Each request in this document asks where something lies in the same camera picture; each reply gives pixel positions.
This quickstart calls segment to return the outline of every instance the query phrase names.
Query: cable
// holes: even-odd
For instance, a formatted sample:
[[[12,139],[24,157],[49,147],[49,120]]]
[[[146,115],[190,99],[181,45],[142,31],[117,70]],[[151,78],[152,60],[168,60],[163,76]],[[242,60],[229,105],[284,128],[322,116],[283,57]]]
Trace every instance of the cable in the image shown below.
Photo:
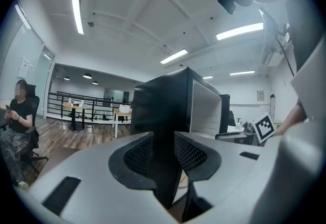
[[[292,76],[294,76],[294,72],[293,72],[293,70],[292,70],[292,68],[291,68],[291,66],[290,66],[289,59],[287,59],[287,56],[286,56],[286,54],[285,54],[285,50],[284,50],[284,48],[283,48],[281,42],[279,41],[278,37],[275,36],[275,38],[276,38],[276,41],[278,42],[278,44],[279,44],[279,46],[280,46],[280,48],[281,48],[281,50],[282,50],[282,52],[283,52],[283,54],[284,54],[284,56],[285,56],[286,62],[287,62],[288,66],[289,66],[289,68],[290,68],[290,70],[291,70]]]

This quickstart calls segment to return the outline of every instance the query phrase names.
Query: camouflage pants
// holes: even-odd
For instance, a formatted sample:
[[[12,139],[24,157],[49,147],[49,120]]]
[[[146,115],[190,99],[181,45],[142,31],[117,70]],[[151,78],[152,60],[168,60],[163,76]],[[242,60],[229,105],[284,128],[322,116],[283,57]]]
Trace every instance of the camouflage pants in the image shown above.
[[[30,142],[30,136],[8,129],[0,136],[2,156],[13,181],[23,180],[20,169],[20,155]]]

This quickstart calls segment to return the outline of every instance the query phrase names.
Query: glass door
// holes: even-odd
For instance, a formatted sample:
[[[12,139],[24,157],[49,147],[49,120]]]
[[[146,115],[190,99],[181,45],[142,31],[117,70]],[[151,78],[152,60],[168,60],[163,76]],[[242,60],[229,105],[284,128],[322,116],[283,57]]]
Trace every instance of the glass door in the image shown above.
[[[34,70],[32,84],[36,86],[35,95],[40,98],[40,104],[37,109],[37,114],[40,116],[44,116],[46,82],[54,57],[55,56],[47,49],[47,47],[44,46]]]

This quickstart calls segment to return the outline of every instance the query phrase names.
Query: hand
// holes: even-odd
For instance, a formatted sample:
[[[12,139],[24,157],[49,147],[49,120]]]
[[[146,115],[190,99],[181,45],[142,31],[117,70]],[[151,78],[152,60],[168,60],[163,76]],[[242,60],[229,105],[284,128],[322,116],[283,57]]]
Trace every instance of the hand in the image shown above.
[[[11,120],[17,121],[19,119],[19,115],[16,111],[9,111],[8,115]]]

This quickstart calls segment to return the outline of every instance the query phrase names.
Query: dark shirt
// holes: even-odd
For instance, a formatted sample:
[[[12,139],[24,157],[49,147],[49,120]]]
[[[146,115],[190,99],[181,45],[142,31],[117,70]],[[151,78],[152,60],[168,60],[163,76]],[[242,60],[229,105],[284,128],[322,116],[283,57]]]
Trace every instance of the dark shirt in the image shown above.
[[[287,0],[286,2],[297,71],[309,58],[325,32],[323,15],[314,2],[315,0]]]
[[[28,100],[26,99],[23,103],[18,104],[17,99],[11,100],[10,107],[12,111],[18,113],[19,116],[26,120],[26,117],[33,114],[33,109]],[[9,128],[15,132],[24,133],[28,128],[23,126],[18,121],[11,120]]]

